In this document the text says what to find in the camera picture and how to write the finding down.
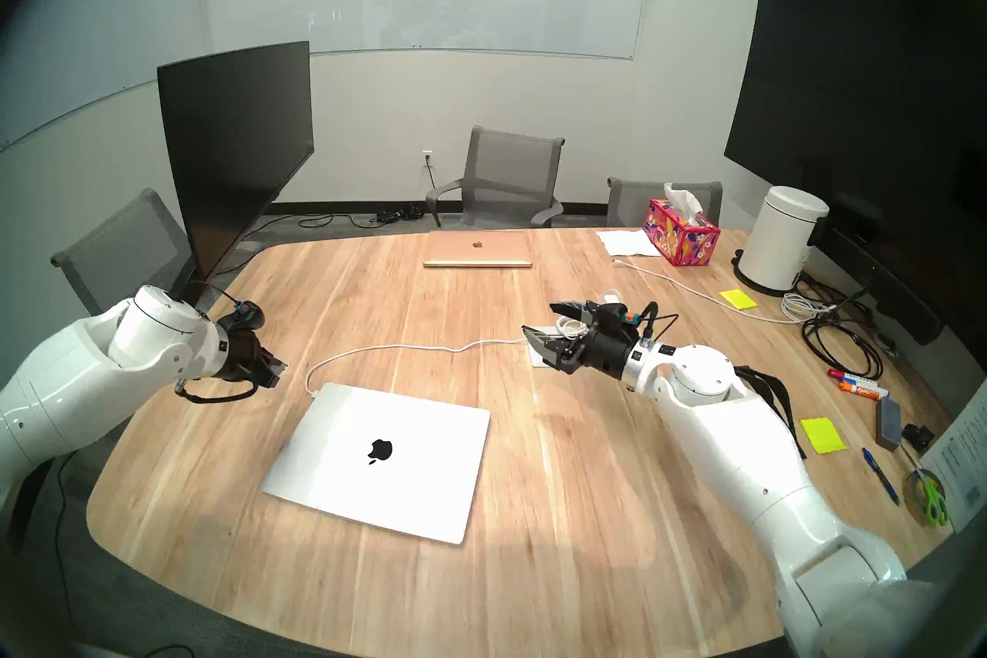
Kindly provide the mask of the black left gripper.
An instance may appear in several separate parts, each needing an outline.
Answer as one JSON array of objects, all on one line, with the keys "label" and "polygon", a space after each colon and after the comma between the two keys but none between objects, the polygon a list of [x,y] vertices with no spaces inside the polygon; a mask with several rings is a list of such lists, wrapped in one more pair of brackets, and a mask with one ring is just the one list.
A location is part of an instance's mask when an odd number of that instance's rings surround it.
[{"label": "black left gripper", "polygon": [[218,370],[223,381],[257,381],[257,386],[273,389],[278,385],[279,373],[287,364],[261,346],[257,334],[249,328],[227,332],[227,355]]}]

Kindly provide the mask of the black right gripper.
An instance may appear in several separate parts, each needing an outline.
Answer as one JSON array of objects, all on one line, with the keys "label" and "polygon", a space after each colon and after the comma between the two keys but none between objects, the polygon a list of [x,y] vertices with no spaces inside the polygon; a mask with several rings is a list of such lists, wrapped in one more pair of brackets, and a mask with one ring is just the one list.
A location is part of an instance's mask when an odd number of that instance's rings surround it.
[{"label": "black right gripper", "polygon": [[[598,304],[560,301],[549,304],[551,311],[567,320],[593,323]],[[587,367],[615,380],[621,380],[632,351],[640,342],[638,327],[628,323],[598,323],[580,335],[580,325],[528,326],[522,333],[532,365],[566,369],[566,374]]]}]

